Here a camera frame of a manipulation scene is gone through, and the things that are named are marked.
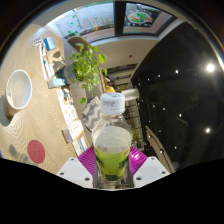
potted plant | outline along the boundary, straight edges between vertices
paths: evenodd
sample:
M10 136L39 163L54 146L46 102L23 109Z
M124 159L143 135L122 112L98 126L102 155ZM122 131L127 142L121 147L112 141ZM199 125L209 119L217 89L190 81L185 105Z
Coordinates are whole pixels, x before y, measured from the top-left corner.
M75 71L76 83L82 83L82 88L88 87L88 91L93 96L93 88L100 83L101 79L98 78L98 74L102 73L100 64L104 64L106 56L104 54L96 54L98 52L97 46L87 46L88 50L83 52L84 45L76 43L79 46L79 52L72 52L70 60L74 60L72 69ZM104 74L107 75L107 69L104 69ZM80 103L85 103L86 98L81 98Z

pink object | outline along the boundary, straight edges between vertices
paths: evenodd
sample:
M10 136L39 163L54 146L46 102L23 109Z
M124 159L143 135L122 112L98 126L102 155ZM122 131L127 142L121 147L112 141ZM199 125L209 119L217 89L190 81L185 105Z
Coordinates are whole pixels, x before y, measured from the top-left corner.
M129 153L129 169L132 176L138 171L138 169L143 165L147 158L148 157L144 153L131 146ZM96 156L93 146L83 152L78 157L78 160L94 177L96 169Z
M45 150L43 145L37 141L37 140L32 140L29 142L27 146L27 151L30 159L37 164L40 164L44 161L45 159Z
M129 153L129 169L132 176L138 171L147 158L148 157L144 153L131 146Z
M96 169L96 156L93 146L88 148L78 157L79 162L89 171L89 173L94 177Z

bottle cap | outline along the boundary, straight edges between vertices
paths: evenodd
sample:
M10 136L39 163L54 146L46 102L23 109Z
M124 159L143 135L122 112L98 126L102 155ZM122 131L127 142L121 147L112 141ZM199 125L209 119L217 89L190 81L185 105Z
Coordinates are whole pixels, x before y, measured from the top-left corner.
M122 93L103 93L100 96L100 109L104 114L116 115L125 111L125 96Z

plastic bottle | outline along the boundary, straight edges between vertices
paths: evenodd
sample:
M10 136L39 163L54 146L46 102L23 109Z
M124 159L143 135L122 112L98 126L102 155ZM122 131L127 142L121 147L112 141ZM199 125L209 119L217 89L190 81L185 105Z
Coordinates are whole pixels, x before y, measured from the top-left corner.
M105 181L123 177L132 143L132 130L124 119L125 96L104 93L100 97L101 118L92 132L100 174Z

ceiling light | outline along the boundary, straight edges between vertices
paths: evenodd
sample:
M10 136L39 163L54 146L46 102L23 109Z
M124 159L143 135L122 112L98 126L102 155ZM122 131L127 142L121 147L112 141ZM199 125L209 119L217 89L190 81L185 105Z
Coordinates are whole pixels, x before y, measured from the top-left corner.
M215 70L215 66L213 64L208 64L206 69L208 72L213 72Z
M206 128L206 130L205 130L206 133L209 133L210 131L211 131L210 128Z

